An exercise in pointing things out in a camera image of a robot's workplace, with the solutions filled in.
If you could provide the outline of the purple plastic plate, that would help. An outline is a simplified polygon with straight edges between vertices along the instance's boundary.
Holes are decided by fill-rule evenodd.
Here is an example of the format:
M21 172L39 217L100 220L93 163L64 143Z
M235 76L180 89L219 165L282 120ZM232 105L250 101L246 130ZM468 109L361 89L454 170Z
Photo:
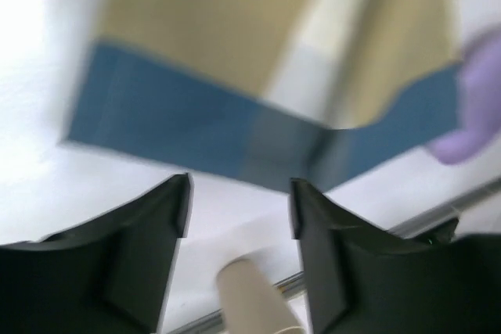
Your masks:
M459 127L427 145L440 163L462 163L500 133L500 28L478 35L463 52L458 73Z

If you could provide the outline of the beige paper cup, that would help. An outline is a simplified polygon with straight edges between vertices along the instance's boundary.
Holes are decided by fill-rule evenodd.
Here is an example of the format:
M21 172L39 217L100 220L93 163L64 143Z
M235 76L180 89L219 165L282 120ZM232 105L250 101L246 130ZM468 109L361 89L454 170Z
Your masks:
M237 259L216 276L223 321L230 334L304 333L305 328L257 266Z

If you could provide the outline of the blue and beige placemat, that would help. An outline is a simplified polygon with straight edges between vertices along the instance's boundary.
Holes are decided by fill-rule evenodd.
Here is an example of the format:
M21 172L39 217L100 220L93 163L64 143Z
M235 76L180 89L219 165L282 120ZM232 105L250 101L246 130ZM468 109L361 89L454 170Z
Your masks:
M453 130L453 0L105 0L67 139L328 191Z

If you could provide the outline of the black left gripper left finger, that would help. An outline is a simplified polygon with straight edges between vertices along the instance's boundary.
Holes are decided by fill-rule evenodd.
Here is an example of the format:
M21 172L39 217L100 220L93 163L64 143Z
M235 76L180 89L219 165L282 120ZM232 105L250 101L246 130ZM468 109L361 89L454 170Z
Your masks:
M156 332L190 191L177 174L40 242L2 246L2 332Z

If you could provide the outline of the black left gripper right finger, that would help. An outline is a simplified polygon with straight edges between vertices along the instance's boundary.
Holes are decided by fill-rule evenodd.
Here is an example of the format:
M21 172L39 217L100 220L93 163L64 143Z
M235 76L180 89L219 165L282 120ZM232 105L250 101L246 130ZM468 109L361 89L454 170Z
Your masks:
M497 333L500 237L403 239L291 182L315 333Z

